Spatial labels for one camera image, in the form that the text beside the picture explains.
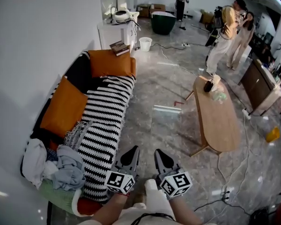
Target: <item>dark green tub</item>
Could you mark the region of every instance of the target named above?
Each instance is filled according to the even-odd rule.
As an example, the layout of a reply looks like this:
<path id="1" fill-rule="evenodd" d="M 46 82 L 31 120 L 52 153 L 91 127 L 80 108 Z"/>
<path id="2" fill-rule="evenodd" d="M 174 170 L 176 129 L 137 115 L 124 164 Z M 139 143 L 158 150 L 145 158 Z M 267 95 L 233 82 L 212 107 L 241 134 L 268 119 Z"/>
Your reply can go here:
<path id="1" fill-rule="evenodd" d="M 169 35 L 176 22 L 176 17 L 167 12 L 154 12 L 151 14 L 151 25 L 154 33 Z"/>

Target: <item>black and white striped throw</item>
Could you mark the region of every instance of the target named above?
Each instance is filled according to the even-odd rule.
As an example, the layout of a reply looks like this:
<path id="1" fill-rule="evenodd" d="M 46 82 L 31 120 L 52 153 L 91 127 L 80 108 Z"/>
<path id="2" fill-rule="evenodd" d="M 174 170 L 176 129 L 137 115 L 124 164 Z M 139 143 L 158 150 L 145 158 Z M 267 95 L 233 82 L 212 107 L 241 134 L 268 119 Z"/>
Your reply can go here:
<path id="1" fill-rule="evenodd" d="M 84 136 L 78 153 L 84 161 L 86 183 L 84 196 L 105 204 L 106 173 L 111 169 L 128 102 L 135 84 L 134 77 L 107 76 L 97 90 L 88 91 L 82 121 L 93 121 Z"/>

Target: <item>cardboard box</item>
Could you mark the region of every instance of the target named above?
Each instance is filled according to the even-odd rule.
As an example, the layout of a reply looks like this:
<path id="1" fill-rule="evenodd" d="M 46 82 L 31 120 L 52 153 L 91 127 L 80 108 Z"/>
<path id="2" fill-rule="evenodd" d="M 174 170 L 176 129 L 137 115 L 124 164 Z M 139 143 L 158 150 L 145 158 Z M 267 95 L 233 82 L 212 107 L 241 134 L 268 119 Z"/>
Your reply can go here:
<path id="1" fill-rule="evenodd" d="M 140 4 L 137 6 L 137 11 L 140 13 L 139 17 L 150 17 L 150 4 Z"/>
<path id="2" fill-rule="evenodd" d="M 165 12 L 165 5 L 151 4 L 150 14 L 152 14 L 153 12 Z"/>

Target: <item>wooden table top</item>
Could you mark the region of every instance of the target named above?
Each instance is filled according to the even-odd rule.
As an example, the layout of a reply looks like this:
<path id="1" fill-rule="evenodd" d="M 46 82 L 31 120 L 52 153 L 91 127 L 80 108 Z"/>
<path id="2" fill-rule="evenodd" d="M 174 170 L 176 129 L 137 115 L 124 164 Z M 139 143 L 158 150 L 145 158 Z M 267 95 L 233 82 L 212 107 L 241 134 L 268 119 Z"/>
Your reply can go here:
<path id="1" fill-rule="evenodd" d="M 234 106 L 225 85 L 227 99 L 220 104 L 212 99 L 212 92 L 204 92 L 207 79 L 199 76 L 193 85 L 194 95 L 201 120 L 204 137 L 208 145 L 218 152 L 235 150 L 240 143 L 240 130 Z"/>

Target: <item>bucket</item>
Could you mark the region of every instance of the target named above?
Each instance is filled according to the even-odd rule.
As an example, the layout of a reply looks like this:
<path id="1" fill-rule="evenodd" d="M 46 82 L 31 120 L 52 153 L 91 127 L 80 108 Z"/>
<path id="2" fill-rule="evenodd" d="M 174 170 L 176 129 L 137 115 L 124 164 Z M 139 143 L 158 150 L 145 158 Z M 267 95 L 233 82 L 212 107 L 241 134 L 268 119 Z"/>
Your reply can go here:
<path id="1" fill-rule="evenodd" d="M 143 52 L 148 52 L 150 50 L 152 43 L 152 39 L 149 37 L 141 37 L 140 38 L 140 49 Z"/>
<path id="2" fill-rule="evenodd" d="M 278 127 L 275 127 L 270 133 L 266 135 L 266 141 L 271 143 L 280 137 L 280 131 Z"/>

